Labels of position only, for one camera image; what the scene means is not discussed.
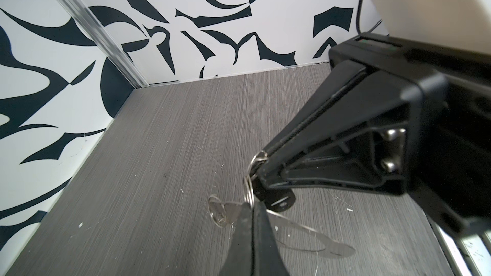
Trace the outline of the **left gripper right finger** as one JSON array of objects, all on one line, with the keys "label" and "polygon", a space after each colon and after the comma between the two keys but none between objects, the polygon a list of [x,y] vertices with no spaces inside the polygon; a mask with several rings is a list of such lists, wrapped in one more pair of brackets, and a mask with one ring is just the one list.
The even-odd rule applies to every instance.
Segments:
[{"label": "left gripper right finger", "polygon": [[257,201],[253,208],[253,275],[289,275],[281,258],[265,205]]}]

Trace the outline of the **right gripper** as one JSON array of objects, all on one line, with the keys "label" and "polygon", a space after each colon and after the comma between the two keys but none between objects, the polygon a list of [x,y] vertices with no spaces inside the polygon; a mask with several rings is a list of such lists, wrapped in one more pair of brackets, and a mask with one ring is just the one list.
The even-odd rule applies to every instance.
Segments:
[{"label": "right gripper", "polygon": [[490,229],[490,56],[364,33],[263,149],[270,190],[410,194],[452,237]]}]

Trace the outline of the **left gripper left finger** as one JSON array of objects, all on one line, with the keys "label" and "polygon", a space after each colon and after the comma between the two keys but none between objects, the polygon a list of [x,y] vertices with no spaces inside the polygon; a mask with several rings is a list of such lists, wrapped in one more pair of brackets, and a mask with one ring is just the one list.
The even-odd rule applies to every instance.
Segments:
[{"label": "left gripper left finger", "polygon": [[235,232],[220,275],[252,275],[253,252],[253,209],[248,203],[240,206]]}]

